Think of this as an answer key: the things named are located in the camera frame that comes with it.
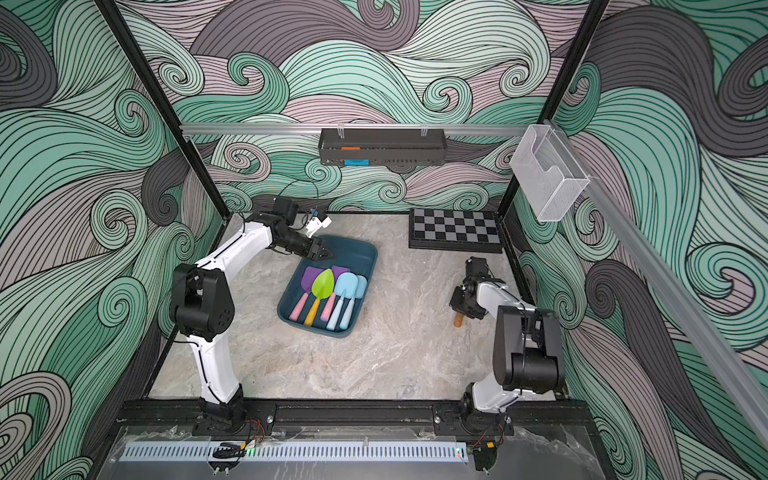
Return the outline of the purple shovel pink handle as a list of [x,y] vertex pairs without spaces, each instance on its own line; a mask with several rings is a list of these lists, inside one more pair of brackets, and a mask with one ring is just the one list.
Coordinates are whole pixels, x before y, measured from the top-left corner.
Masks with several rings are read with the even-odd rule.
[[[332,266],[331,270],[332,270],[333,275],[334,275],[334,284],[338,283],[339,277],[342,274],[350,271],[349,268],[346,268],[346,267],[343,267],[343,266],[338,266],[338,265]],[[335,289],[332,289],[331,295],[327,299],[326,304],[325,304],[325,306],[324,306],[324,308],[322,310],[321,316],[320,316],[320,319],[322,321],[328,322],[330,320],[335,300],[336,300]]]
[[304,270],[304,273],[300,281],[300,287],[303,291],[303,294],[299,299],[299,301],[296,303],[296,305],[293,307],[289,315],[290,321],[296,322],[299,319],[299,316],[302,313],[304,306],[311,293],[312,285],[314,284],[314,281],[316,280],[316,278],[322,272],[323,270],[321,268],[314,267],[314,266],[307,266],[306,269]]

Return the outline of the green shovel yellow handle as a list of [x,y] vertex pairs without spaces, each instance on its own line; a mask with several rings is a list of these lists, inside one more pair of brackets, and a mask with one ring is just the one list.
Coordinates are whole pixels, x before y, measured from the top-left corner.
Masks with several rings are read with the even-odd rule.
[[331,268],[323,270],[323,272],[316,278],[311,288],[311,293],[315,300],[304,320],[304,325],[311,327],[317,318],[320,303],[329,298],[332,289],[334,289],[334,275]]

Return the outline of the light blue shovel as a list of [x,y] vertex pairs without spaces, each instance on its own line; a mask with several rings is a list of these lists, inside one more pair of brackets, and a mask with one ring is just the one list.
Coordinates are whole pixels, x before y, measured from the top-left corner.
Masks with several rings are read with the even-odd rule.
[[349,303],[347,305],[347,308],[343,312],[342,320],[341,320],[340,325],[339,325],[341,330],[346,330],[349,327],[349,324],[350,324],[350,321],[351,321],[351,317],[352,317],[352,313],[353,313],[353,310],[355,308],[355,302],[357,300],[361,300],[363,298],[363,296],[364,296],[364,294],[366,292],[366,289],[367,289],[367,284],[368,284],[368,281],[367,281],[367,279],[364,276],[362,276],[362,275],[358,275],[357,276],[357,287],[356,287],[354,296],[349,301]]
[[354,273],[344,272],[340,275],[334,290],[336,301],[331,316],[326,324],[327,330],[334,331],[336,329],[341,317],[344,300],[351,299],[354,296],[357,289],[357,283],[358,279]]

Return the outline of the teal storage box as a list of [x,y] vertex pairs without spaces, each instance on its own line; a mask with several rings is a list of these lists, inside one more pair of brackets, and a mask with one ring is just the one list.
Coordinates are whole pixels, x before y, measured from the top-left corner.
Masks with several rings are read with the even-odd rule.
[[278,303],[277,315],[291,326],[343,338],[360,317],[378,250],[371,243],[346,237],[319,239],[332,257],[299,263]]

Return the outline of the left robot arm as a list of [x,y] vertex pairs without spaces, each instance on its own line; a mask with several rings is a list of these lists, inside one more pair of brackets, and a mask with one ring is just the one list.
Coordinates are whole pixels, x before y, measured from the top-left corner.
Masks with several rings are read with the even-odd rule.
[[298,205],[276,196],[268,211],[254,211],[240,230],[208,256],[174,270],[169,316],[191,347],[201,384],[204,418],[237,430],[246,422],[244,394],[229,348],[228,330],[235,319],[229,282],[258,254],[278,249],[312,261],[330,259],[331,251],[316,232],[331,224],[312,210],[303,226],[294,225]]

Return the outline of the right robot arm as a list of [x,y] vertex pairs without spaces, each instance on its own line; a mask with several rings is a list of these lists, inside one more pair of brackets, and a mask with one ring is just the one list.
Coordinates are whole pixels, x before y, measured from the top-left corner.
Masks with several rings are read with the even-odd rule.
[[468,385],[459,404],[466,427],[486,430],[507,422],[507,411],[526,394],[563,392],[566,369],[559,320],[528,303],[496,277],[486,259],[471,257],[465,276],[454,288],[449,306],[454,326],[466,318],[495,321],[492,369]]

